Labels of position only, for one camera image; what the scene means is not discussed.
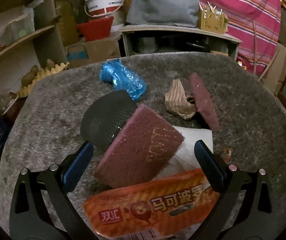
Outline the orange sausage snack wrapper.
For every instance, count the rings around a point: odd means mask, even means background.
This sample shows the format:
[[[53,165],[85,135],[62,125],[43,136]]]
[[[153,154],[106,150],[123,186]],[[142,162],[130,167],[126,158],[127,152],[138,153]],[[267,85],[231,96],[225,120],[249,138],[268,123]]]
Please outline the orange sausage snack wrapper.
[[[162,239],[202,223],[219,194],[200,169],[89,197],[93,232],[107,239]]]

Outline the white tissue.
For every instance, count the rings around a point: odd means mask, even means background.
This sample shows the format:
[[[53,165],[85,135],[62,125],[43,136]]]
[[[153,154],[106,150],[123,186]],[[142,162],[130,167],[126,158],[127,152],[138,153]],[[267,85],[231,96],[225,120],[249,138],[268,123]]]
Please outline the white tissue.
[[[185,128],[174,126],[184,137],[184,141],[178,147],[174,156],[167,162],[165,167],[153,179],[163,179],[182,172],[200,168],[194,154],[195,143],[202,140],[211,153],[213,152],[212,131],[209,129]]]

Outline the small maroon scouring pad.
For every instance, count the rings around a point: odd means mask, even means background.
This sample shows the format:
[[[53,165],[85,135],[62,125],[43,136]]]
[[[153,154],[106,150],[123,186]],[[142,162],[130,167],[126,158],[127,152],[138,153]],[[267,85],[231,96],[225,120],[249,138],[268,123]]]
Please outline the small maroon scouring pad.
[[[219,118],[212,103],[210,93],[197,73],[190,76],[190,84],[195,98],[196,110],[213,132],[220,130]]]

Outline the large maroon scouring pad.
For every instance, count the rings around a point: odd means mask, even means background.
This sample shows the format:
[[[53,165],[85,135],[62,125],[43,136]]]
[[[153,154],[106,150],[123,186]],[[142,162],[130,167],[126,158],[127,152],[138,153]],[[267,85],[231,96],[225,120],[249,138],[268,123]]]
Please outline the large maroon scouring pad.
[[[96,165],[94,177],[113,189],[152,180],[184,137],[150,107],[140,104]]]

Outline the blue plastic bag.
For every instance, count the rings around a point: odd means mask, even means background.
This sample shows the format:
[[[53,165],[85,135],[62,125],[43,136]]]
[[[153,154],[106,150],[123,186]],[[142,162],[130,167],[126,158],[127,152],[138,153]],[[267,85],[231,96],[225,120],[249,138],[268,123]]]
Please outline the blue plastic bag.
[[[147,89],[144,79],[126,67],[120,59],[103,63],[99,78],[111,83],[115,91],[125,90],[133,101],[138,100]]]

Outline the grey fuzzy table mat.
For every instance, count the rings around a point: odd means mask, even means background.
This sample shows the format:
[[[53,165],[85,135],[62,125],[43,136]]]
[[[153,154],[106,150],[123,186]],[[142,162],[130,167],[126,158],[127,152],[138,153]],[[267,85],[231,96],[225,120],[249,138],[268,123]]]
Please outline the grey fuzzy table mat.
[[[200,118],[185,121],[168,113],[164,95],[172,80],[191,91],[197,73],[211,95],[220,130],[214,151],[231,150],[232,163],[243,171],[266,170],[274,195],[278,231],[286,227],[286,110],[234,60],[210,53],[165,53],[125,57],[122,63],[147,83],[140,102],[174,126],[201,128]],[[75,153],[83,143],[82,116],[112,86],[99,80],[100,63],[63,71],[33,88],[9,134],[0,162],[0,226],[9,231],[13,192],[23,168],[46,170]]]

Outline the yellow egg tray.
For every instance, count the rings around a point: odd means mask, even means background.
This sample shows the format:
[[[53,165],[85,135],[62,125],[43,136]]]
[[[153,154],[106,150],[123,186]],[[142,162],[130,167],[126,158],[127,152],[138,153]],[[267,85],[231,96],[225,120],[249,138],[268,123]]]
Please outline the yellow egg tray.
[[[62,72],[63,70],[66,70],[69,65],[69,62],[55,64],[54,67],[52,67],[51,69],[46,67],[45,69],[40,69],[38,72],[36,72],[36,68],[32,68],[31,71],[27,73],[21,80],[21,88],[18,92],[16,92],[18,98],[27,97],[39,81],[43,80],[48,76],[52,76],[54,74]]]

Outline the cardboard box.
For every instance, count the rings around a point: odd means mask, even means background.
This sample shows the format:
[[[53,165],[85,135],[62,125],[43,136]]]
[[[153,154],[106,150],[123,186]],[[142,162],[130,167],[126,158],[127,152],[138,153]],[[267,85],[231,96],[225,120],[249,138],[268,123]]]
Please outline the cardboard box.
[[[69,68],[120,58],[117,40],[97,40],[65,47]]]

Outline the red plastic basket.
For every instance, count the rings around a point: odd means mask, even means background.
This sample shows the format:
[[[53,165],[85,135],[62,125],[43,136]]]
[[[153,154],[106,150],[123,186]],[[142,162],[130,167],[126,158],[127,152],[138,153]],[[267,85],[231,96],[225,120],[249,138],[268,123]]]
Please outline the red plastic basket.
[[[96,41],[109,37],[114,17],[102,17],[77,25],[86,41]]]

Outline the yellow chopstick holder box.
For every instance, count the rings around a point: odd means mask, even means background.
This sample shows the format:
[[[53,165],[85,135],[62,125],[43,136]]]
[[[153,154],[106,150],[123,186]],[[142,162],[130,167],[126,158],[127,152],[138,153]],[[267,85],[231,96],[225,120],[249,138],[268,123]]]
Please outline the yellow chopstick holder box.
[[[210,3],[208,5],[201,5],[199,3],[199,29],[217,34],[225,34],[228,32],[228,23],[229,19],[222,9],[217,10]]]

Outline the grey low cabinet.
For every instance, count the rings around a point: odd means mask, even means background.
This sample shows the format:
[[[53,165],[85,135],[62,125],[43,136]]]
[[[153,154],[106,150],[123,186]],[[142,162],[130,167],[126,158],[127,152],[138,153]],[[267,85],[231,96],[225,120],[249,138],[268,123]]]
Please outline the grey low cabinet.
[[[236,60],[242,40],[198,28],[169,25],[127,25],[120,29],[125,54],[203,52],[229,56]]]

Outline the pink striped cloth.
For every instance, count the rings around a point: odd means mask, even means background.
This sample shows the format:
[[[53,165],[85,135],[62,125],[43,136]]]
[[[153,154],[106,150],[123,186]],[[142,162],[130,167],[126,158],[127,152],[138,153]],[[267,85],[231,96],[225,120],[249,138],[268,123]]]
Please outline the pink striped cloth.
[[[281,22],[279,0],[199,0],[210,3],[229,19],[228,34],[242,40],[240,60],[249,72],[261,74],[270,63],[278,43]]]

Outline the white plastic bucket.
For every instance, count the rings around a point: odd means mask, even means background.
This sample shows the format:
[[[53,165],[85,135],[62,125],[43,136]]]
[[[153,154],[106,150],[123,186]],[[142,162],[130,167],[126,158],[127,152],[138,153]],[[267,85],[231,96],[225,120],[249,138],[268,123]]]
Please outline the white plastic bucket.
[[[85,0],[84,11],[92,17],[104,17],[118,11],[125,0]]]

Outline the grey fabric cushion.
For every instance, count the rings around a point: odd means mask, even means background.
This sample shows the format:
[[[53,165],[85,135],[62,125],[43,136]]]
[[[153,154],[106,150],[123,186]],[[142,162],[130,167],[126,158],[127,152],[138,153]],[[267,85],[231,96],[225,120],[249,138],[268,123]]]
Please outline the grey fabric cushion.
[[[198,15],[199,0],[132,0],[126,22],[195,28]]]

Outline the wooden wall shelf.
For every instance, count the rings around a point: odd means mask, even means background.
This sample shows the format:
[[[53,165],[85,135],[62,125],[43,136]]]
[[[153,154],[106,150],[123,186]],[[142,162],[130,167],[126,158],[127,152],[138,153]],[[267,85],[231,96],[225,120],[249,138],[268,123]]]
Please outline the wooden wall shelf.
[[[54,0],[0,0],[0,89],[15,90],[33,66],[67,61]]]

